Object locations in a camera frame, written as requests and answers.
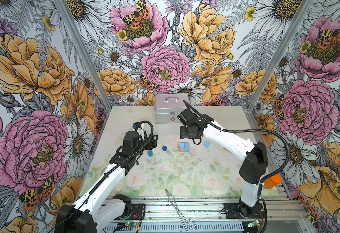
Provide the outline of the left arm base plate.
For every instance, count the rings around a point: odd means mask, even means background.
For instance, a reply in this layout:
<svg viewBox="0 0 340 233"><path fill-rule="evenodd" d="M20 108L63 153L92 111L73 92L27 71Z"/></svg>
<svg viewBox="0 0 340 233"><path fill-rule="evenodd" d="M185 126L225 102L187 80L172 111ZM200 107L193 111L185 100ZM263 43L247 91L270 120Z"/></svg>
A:
<svg viewBox="0 0 340 233"><path fill-rule="evenodd" d="M134 203L131 205L129 220L144 220L146 214L146 204Z"/></svg>

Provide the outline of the silver aluminium case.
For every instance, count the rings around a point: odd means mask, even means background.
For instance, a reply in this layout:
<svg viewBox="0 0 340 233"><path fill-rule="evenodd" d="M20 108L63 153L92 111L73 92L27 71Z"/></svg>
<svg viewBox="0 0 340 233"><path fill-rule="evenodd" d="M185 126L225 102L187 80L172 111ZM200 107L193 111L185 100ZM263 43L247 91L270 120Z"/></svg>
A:
<svg viewBox="0 0 340 233"><path fill-rule="evenodd" d="M186 109L183 101L189 102L185 93L156 95L154 105L157 124L179 123L178 115Z"/></svg>

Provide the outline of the blue rectangular block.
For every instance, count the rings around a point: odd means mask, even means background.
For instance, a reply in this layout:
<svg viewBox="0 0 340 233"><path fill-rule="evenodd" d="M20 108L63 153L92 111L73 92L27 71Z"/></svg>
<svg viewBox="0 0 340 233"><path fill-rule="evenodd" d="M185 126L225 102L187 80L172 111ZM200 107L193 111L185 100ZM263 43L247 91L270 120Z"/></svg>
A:
<svg viewBox="0 0 340 233"><path fill-rule="evenodd" d="M189 152L189 144L184 143L184 152Z"/></svg>

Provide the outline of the green circuit board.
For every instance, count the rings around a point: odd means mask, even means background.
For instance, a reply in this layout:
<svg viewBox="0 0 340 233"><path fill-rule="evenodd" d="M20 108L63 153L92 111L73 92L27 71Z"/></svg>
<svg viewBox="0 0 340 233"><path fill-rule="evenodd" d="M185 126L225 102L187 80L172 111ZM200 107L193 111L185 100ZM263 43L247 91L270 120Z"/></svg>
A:
<svg viewBox="0 0 340 233"><path fill-rule="evenodd" d="M115 231L132 231L132 230L136 230L139 231L141 229L141 223L134 223L134 222L125 222L125 223L119 223L116 228Z"/></svg>
<svg viewBox="0 0 340 233"><path fill-rule="evenodd" d="M247 227L249 227L249 228L260 227L260 226L261 226L261 223L260 223L260 221L258 221L258 220L255 220L255 221L253 221L253 222L250 222L250 223L247 225Z"/></svg>

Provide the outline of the right green circuit board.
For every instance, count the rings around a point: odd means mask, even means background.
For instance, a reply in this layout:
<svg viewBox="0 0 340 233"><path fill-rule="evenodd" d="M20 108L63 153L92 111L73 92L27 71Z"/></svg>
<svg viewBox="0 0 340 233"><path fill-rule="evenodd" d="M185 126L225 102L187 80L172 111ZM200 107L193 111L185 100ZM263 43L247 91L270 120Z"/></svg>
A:
<svg viewBox="0 0 340 233"><path fill-rule="evenodd" d="M255 220L255 221L253 221L253 222L250 222L250 223L247 225L247 227L249 227L249 228L260 227L260 226L261 226L261 223L260 223L260 221L258 221L258 220Z"/></svg>

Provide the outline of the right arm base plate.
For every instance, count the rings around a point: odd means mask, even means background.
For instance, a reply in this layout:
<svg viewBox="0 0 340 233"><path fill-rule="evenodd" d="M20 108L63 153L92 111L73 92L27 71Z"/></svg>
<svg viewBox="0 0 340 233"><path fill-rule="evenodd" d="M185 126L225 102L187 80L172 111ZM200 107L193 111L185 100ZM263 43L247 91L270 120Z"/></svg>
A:
<svg viewBox="0 0 340 233"><path fill-rule="evenodd" d="M260 202L257 202L253 207L244 203L224 203L220 213L227 219L263 219L266 217L266 210Z"/></svg>

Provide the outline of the aluminium rail frame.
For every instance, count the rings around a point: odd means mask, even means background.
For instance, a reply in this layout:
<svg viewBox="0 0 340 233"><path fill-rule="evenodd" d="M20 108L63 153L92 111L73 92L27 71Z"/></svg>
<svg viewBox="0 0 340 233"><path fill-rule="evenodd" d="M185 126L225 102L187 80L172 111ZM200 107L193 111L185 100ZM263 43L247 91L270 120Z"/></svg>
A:
<svg viewBox="0 0 340 233"><path fill-rule="evenodd" d="M108 204L113 197L108 197L105 204ZM261 225L269 221L309 221L309 215L305 211L300 201L291 201L289 199L266 197L265 201L261 201L266 210L266 217L263 219L248 218L248 219L227 219L220 211L224 203L239 203L234 198L222 197L175 197L178 208L187 219L193 219L196 224L202 222L242 222L247 226L250 222L255 220L260 221ZM175 209L168 202L168 197L144 197L131 199L132 204L144 203L146 204L146 214L144 220L129 220L128 216L118 217L111 223L118 222L133 222L138 223L160 223L160 222L174 222L181 225L181 221Z"/></svg>

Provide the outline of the orange plastic bottle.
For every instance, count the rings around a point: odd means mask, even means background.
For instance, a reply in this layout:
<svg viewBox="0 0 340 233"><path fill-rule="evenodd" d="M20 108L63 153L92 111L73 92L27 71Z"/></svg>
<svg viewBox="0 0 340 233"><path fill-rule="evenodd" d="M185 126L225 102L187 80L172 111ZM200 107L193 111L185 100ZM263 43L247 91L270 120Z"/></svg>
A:
<svg viewBox="0 0 340 233"><path fill-rule="evenodd" d="M272 188L276 187L277 185L281 184L281 182L282 182L281 176L279 174L276 174L276 175L266 179L264 181L263 187L265 189L272 189Z"/></svg>

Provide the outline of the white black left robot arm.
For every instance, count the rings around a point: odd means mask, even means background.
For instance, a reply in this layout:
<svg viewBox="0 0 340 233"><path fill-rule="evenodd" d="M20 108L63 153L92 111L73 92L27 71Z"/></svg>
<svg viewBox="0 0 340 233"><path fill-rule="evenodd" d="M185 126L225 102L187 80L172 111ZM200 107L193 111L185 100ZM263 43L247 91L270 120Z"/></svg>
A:
<svg viewBox="0 0 340 233"><path fill-rule="evenodd" d="M128 216L131 212L131 198L115 195L105 204L105 200L129 171L138 165L139 157L146 150L157 146L158 136L154 134L151 122L135 122L128 131L108 167L95 184L72 205L63 206L57 216L52 233L100 233L111 221Z"/></svg>

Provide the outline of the left green circuit board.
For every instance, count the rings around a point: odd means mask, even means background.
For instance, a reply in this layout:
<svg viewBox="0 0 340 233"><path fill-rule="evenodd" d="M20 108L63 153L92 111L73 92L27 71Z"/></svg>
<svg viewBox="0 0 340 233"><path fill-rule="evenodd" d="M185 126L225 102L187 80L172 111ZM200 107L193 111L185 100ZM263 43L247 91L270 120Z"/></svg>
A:
<svg viewBox="0 0 340 233"><path fill-rule="evenodd" d="M134 223L134 222L125 222L125 223L119 223L116 228L115 231L132 231L132 230L136 230L139 231L141 229L141 223Z"/></svg>

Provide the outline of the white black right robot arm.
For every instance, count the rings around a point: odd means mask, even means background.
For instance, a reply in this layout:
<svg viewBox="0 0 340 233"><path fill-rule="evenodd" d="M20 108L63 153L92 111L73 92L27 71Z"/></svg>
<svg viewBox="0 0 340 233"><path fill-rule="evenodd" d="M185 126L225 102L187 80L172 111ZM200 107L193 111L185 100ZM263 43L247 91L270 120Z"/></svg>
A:
<svg viewBox="0 0 340 233"><path fill-rule="evenodd" d="M243 179L243 191L235 213L244 218L251 217L262 201L261 192L265 182L282 172L289 162L290 146L288 141L278 133L266 129L228 130L210 116L201 114L187 101L183 102L186 109L178 115L178 119L182 123L180 138L192 141L202 140L202 138L210 139L230 151L242 162L239 175ZM266 146L262 142L253 143L238 136L239 133L250 132L272 134L284 144L283 164L270 174L266 174L268 167Z"/></svg>

